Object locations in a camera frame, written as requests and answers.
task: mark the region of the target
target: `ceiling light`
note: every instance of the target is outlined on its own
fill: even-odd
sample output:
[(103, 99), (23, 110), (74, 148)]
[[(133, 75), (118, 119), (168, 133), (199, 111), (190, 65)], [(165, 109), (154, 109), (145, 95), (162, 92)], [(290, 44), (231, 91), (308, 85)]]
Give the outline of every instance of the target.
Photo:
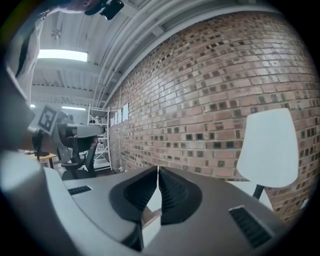
[(38, 59), (68, 59), (86, 62), (88, 54), (80, 51), (73, 50), (44, 50), (41, 49), (38, 55)]
[(82, 111), (86, 110), (83, 107), (74, 107), (74, 106), (62, 106), (61, 108), (65, 109), (65, 110), (82, 110)]

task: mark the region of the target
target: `office chair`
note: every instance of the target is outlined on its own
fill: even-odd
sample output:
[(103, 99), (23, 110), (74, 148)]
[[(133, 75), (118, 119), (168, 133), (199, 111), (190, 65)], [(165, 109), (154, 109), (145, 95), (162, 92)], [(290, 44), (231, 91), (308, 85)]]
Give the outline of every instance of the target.
[[(62, 180), (67, 181), (95, 178), (96, 172), (94, 169), (94, 157), (96, 148), (97, 146), (89, 149), (87, 156), (83, 159), (81, 159), (77, 153), (76, 156), (71, 159), (71, 163), (62, 163), (61, 166), (66, 168), (66, 171), (62, 175)], [(85, 169), (79, 169), (83, 165), (85, 165), (87, 171)]]

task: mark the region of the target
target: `pipe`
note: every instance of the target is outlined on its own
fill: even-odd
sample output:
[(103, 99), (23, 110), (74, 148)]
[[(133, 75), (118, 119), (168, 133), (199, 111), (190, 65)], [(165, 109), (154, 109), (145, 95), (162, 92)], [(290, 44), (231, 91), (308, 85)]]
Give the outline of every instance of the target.
[[(161, 8), (159, 8), (156, 12), (154, 12), (151, 16), (149, 16), (146, 20), (143, 21), (143, 23), (131, 34), (131, 36), (126, 40), (126, 42), (121, 46), (120, 50), (117, 52), (115, 58), (113, 58), (113, 61), (111, 63), (111, 66), (109, 67), (109, 70), (107, 71), (107, 74), (103, 80), (103, 85), (106, 85), (110, 81), (110, 72), (114, 69), (114, 66), (118, 62), (120, 56), (124, 53), (124, 51), (128, 48), (129, 44), (135, 39), (135, 37), (151, 22), (154, 21), (156, 17), (158, 17), (160, 14), (165, 13), (168, 11), (168, 9), (174, 7), (179, 2), (184, 2), (185, 0), (172, 0), (165, 5), (163, 5)], [(102, 95), (105, 93), (107, 87), (104, 88)]]
[[(112, 46), (113, 46), (113, 44), (115, 43), (115, 40), (118, 38), (118, 34), (119, 35), (121, 35), (121, 32), (123, 31), (123, 29), (127, 26), (127, 24), (125, 24), (125, 22), (119, 27), (119, 29), (118, 29), (118, 32), (114, 35), (114, 37), (112, 38), (112, 40), (110, 41), (110, 44), (109, 44), (109, 46), (108, 46), (108, 48), (107, 48), (107, 50), (106, 50), (106, 52), (105, 52), (105, 54), (106, 55), (108, 55), (109, 54), (109, 52), (110, 52), (110, 48), (112, 48)], [(97, 90), (99, 91), (99, 93), (98, 93), (98, 99), (97, 99), (97, 101), (96, 101), (96, 104), (95, 104), (95, 106), (96, 107), (98, 107), (98, 101), (99, 101), (99, 99), (100, 99), (100, 94), (101, 94), (101, 92), (102, 92), (102, 88), (95, 88), (95, 93), (97, 93)], [(95, 99), (96, 99), (96, 95), (94, 94), (93, 95), (93, 103), (95, 103)]]
[(151, 0), (149, 3), (147, 3), (130, 21), (129, 23), (125, 26), (125, 28), (121, 31), (120, 35), (116, 38), (114, 44), (112, 45), (108, 55), (106, 56), (100, 74), (98, 76), (98, 80), (97, 80), (97, 85), (100, 83), (101, 80), (101, 76), (104, 72), (104, 70), (106, 69), (107, 63), (109, 62), (109, 59), (113, 53), (113, 50), (115, 47), (120, 45), (120, 40), (123, 36), (127, 35), (127, 33), (129, 32), (129, 29), (131, 29), (131, 26), (137, 21), (138, 18), (140, 18), (144, 13), (146, 13), (149, 9), (151, 9), (153, 7), (153, 5), (156, 5), (159, 3), (159, 0)]
[(143, 60), (154, 48), (156, 48), (158, 45), (160, 45), (163, 41), (167, 40), (168, 38), (172, 37), (174, 34), (178, 33), (181, 30), (186, 29), (187, 27), (192, 26), (195, 23), (210, 19), (212, 17), (225, 15), (225, 14), (231, 14), (236, 12), (268, 12), (268, 13), (276, 13), (276, 14), (282, 14), (277, 9), (272, 8), (270, 6), (262, 6), (262, 5), (235, 5), (235, 6), (229, 6), (219, 9), (210, 10), (208, 12), (199, 14), (197, 16), (194, 16), (188, 20), (186, 20), (183, 23), (178, 24), (177, 26), (173, 27), (171, 30), (167, 31), (160, 37), (158, 37), (152, 44), (150, 44), (144, 51), (132, 62), (132, 64), (123, 72), (121, 78), (118, 80), (116, 85), (113, 87), (112, 91), (110, 92), (108, 98), (106, 99), (103, 109), (107, 106), (108, 102), (116, 92), (116, 90), (119, 88), (121, 83), (124, 81), (124, 79), (129, 75), (129, 73), (135, 68), (135, 66)]
[(166, 15), (165, 17), (163, 17), (162, 19), (158, 20), (153, 26), (151, 26), (146, 32), (144, 32), (144, 34), (139, 37), (139, 39), (135, 42), (135, 44), (133, 44), (131, 46), (131, 48), (129, 49), (129, 51), (126, 52), (126, 54), (122, 57), (122, 59), (119, 61), (118, 65), (116, 66), (115, 70), (118, 70), (118, 68), (122, 65), (122, 63), (126, 60), (126, 58), (133, 52), (133, 50), (151, 33), (151, 31), (157, 27), (159, 24), (163, 24), (166, 21), (168, 21), (169, 19), (171, 19), (172, 17), (179, 15), (191, 8), (193, 8), (194, 6), (198, 6), (198, 5), (202, 5), (204, 3), (209, 3), (211, 2), (211, 0), (200, 0), (198, 2), (192, 1), (189, 4), (184, 4), (182, 6), (180, 6), (179, 9), (174, 9), (173, 12), (169, 13), (168, 15)]
[(96, 93), (97, 93), (97, 88), (98, 88), (99, 84), (97, 84), (94, 88), (94, 93), (93, 93), (93, 99), (92, 99), (92, 106), (95, 105), (95, 98), (96, 98)]
[(98, 98), (96, 99), (96, 104), (94, 105), (96, 108), (98, 108), (100, 105), (99, 100), (100, 100), (101, 92), (103, 90), (103, 86), (100, 84), (99, 88), (97, 90), (98, 90)]

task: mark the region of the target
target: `black camera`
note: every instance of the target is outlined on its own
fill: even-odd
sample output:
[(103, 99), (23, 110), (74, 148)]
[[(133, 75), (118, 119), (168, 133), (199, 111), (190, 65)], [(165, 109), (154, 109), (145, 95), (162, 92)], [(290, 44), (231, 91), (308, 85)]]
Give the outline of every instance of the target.
[(96, 7), (91, 10), (85, 11), (84, 14), (91, 16), (103, 9), (100, 12), (100, 15), (105, 16), (105, 18), (110, 21), (114, 18), (114, 16), (116, 16), (118, 12), (120, 12), (120, 10), (124, 6), (124, 3), (120, 0), (112, 0), (110, 3), (108, 3), (108, 0), (102, 0)]

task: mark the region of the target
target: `white lamp shade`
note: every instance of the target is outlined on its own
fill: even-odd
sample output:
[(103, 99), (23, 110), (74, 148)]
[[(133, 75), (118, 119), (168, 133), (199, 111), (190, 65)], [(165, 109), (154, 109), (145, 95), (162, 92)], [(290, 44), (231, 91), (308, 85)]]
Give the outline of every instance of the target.
[(238, 172), (258, 185), (281, 188), (296, 180), (298, 166), (298, 142), (289, 110), (248, 115)]

